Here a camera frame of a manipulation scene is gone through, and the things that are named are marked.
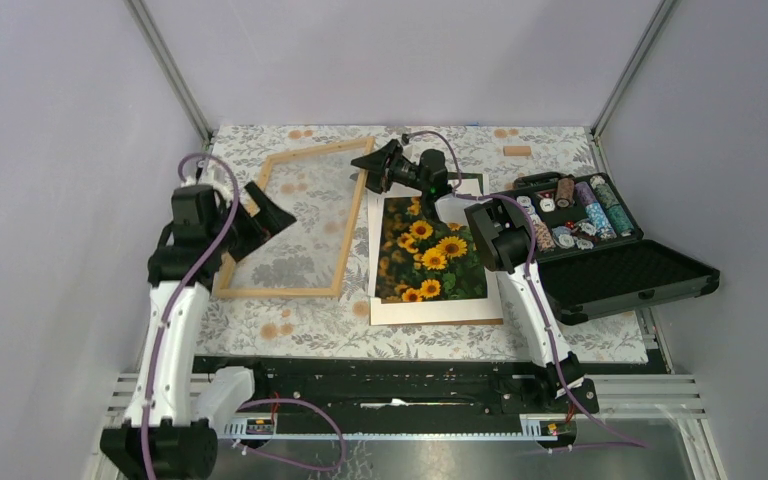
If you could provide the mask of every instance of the glass pane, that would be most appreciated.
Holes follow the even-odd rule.
[[[330,288],[358,173],[355,149],[274,163],[264,189],[296,223],[237,265],[231,288]]]

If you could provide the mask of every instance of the sunflower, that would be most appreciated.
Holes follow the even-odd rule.
[[[408,251],[408,253],[417,253],[419,252],[419,249],[416,248],[416,240],[413,237],[410,237],[409,240],[405,241],[404,245],[405,250]]]
[[[437,244],[437,250],[445,253],[449,258],[458,258],[466,255],[466,242],[460,237],[446,237]]]
[[[432,233],[434,233],[434,229],[425,220],[417,220],[411,225],[411,235],[420,240],[425,240]]]
[[[429,248],[422,255],[422,264],[430,270],[442,270],[446,268],[446,255],[436,248]]]
[[[437,280],[426,280],[422,282],[422,288],[420,288],[423,298],[434,298],[440,295],[440,282]]]
[[[402,294],[402,301],[403,302],[421,302],[422,292],[420,292],[415,288],[409,288],[405,290],[405,293]]]
[[[414,242],[416,240],[410,235],[410,233],[403,233],[399,235],[399,239],[396,240],[396,243],[400,247],[405,248],[405,243],[407,243],[408,241]]]

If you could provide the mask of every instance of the floral tablecloth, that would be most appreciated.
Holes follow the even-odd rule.
[[[455,148],[461,169],[484,174],[487,191],[505,190],[517,176],[545,171],[585,175],[596,171],[580,127],[225,126],[213,153],[228,161],[240,184],[257,178],[267,155],[364,136],[376,146],[403,132],[436,130]],[[427,148],[448,151],[428,136],[411,142],[414,156]],[[505,145],[529,145],[531,157],[505,157]],[[335,358],[525,360],[528,346],[505,312],[503,325],[369,325],[369,238],[366,200],[361,204],[338,299],[213,300],[202,321],[197,353]],[[582,362],[643,363],[646,351],[633,312],[576,326],[561,326]]]

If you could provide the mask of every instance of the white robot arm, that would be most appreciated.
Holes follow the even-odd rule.
[[[216,462],[216,432],[254,393],[252,371],[224,368],[193,404],[190,375],[199,325],[221,257],[242,260],[296,219],[254,183],[245,190],[258,213],[239,208],[236,180],[229,209],[227,190],[211,181],[189,180],[175,190],[172,222],[148,262],[151,312],[140,374],[122,426],[105,429],[100,441],[101,451],[128,478],[207,478]]]

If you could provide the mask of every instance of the gray wall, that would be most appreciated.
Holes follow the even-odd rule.
[[[146,3],[214,124],[589,125],[658,0]]]
[[[0,1],[0,478],[79,478],[199,142],[121,1]]]
[[[730,478],[768,478],[768,2],[682,2],[605,149],[648,235],[723,271],[665,330]]]

